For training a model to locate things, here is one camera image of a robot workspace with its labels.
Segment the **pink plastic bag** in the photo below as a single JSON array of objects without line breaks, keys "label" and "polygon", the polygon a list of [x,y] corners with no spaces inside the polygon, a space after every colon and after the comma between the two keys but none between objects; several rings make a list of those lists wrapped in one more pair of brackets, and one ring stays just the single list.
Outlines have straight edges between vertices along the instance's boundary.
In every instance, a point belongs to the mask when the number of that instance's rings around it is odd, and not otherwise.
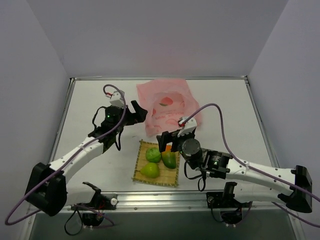
[{"label": "pink plastic bag", "polygon": [[144,121],[148,137],[179,128],[181,117],[200,108],[185,79],[157,78],[136,85],[140,106],[147,110]]}]

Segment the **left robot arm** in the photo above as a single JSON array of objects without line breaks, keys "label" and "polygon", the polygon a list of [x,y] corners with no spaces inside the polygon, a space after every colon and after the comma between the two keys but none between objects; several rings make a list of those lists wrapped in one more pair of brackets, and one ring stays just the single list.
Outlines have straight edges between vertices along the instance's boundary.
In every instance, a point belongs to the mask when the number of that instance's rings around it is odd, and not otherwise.
[{"label": "left robot arm", "polygon": [[117,143],[125,126],[143,123],[147,110],[137,101],[131,101],[134,112],[123,104],[111,104],[104,108],[104,120],[100,126],[94,125],[93,131],[63,157],[48,164],[38,163],[31,172],[25,191],[26,201],[50,217],[57,215],[65,206],[84,205],[90,210],[109,202],[115,206],[115,198],[108,199],[101,189],[89,182],[81,188],[71,188],[67,184],[71,178],[91,160],[105,153]]}]

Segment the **green fake pear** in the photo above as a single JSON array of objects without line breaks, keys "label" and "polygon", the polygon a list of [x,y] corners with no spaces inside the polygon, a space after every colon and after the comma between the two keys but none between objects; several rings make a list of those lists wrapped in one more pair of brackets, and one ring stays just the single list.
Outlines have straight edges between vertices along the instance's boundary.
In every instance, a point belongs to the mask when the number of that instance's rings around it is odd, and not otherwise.
[{"label": "green fake pear", "polygon": [[157,163],[149,162],[140,169],[140,173],[147,178],[158,178],[160,176],[160,169]]}]

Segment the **woven bamboo mat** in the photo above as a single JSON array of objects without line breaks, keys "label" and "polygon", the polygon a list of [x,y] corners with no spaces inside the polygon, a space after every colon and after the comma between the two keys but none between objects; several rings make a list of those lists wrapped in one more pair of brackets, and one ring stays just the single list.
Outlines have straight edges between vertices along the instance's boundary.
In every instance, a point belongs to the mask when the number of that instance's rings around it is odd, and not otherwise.
[{"label": "woven bamboo mat", "polygon": [[169,169],[167,168],[162,159],[158,162],[158,167],[160,170],[160,175],[157,178],[149,178],[140,173],[141,168],[143,168],[147,163],[150,163],[146,160],[146,150],[148,148],[156,147],[159,148],[157,143],[146,142],[140,140],[140,146],[137,154],[137,160],[135,164],[133,181],[142,182],[145,184],[158,185],[164,187],[177,187],[178,186],[178,177],[179,177],[179,165],[180,165],[180,153],[175,152],[176,155],[176,168]]}]

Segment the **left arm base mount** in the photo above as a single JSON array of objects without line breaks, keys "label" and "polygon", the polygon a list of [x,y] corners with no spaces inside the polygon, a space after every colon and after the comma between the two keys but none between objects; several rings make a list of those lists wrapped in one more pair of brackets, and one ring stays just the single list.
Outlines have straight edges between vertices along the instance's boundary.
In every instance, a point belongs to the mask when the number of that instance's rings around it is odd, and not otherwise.
[{"label": "left arm base mount", "polygon": [[115,227],[116,224],[104,213],[105,210],[116,210],[118,196],[115,193],[95,194],[89,203],[79,203],[71,206],[80,216],[83,227],[90,229],[104,229]]}]

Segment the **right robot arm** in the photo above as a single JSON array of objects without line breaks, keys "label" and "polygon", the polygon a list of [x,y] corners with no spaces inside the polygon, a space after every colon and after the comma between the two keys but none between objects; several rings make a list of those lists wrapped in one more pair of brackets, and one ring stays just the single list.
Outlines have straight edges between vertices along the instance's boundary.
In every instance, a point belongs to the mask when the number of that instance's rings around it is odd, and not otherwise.
[{"label": "right robot arm", "polygon": [[202,148],[194,132],[181,135],[179,131],[163,132],[156,137],[160,152],[171,144],[199,177],[225,180],[219,206],[234,206],[249,202],[284,204],[300,213],[312,212],[312,180],[306,167],[276,168],[244,160],[229,153]]}]

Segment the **green fake guava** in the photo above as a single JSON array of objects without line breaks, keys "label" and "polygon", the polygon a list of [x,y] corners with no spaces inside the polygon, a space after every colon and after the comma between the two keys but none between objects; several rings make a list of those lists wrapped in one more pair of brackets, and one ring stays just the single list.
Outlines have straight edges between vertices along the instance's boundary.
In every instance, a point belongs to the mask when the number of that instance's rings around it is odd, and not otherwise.
[{"label": "green fake guava", "polygon": [[157,147],[149,147],[145,152],[145,159],[150,163],[159,163],[161,158],[162,154]]}]

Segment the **green orange fake mango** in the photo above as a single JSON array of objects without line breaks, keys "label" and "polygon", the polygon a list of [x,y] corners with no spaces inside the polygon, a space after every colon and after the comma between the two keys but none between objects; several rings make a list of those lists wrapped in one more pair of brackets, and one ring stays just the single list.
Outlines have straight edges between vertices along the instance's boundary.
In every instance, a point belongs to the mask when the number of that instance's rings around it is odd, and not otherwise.
[{"label": "green orange fake mango", "polygon": [[171,146],[167,145],[165,151],[161,153],[163,164],[169,169],[177,167],[176,153],[171,151]]}]

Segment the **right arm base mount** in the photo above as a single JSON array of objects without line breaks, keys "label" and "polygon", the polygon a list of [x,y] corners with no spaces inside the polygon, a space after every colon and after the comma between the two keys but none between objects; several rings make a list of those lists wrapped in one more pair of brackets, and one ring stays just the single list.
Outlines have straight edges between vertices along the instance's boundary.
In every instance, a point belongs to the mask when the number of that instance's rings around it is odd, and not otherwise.
[{"label": "right arm base mount", "polygon": [[223,198],[222,192],[206,193],[207,207],[215,222],[235,228],[248,215],[253,202],[240,203],[232,197]]}]

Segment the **aluminium table frame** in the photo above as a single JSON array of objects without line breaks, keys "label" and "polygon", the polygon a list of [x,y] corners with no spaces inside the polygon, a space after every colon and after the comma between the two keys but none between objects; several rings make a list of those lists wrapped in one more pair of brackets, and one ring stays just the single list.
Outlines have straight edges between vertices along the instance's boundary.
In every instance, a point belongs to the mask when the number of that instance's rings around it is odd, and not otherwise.
[{"label": "aluminium table frame", "polygon": [[[74,78],[67,94],[64,115],[49,163],[68,154],[79,146],[92,131],[90,120],[93,111],[108,104],[109,100],[99,93],[103,85],[111,91],[121,89],[127,100],[138,98],[137,84],[149,82],[148,78]],[[209,77],[189,78],[187,84],[193,96],[199,102],[210,99],[218,101],[231,113],[244,112],[244,121],[238,118],[228,120],[232,125],[231,135],[239,140],[243,132],[249,132],[249,144],[253,147],[245,153],[251,161],[276,167],[262,122],[258,116],[249,82],[246,77]],[[195,184],[183,177],[182,164],[179,164],[178,186],[161,186],[133,181],[140,140],[154,143],[153,137],[145,136],[142,124],[130,126],[122,137],[122,150],[110,148],[81,168],[68,182],[67,186],[79,189],[83,182],[89,182],[101,188],[102,194],[117,194],[116,213],[187,213],[208,209],[205,192],[196,190]]]}]

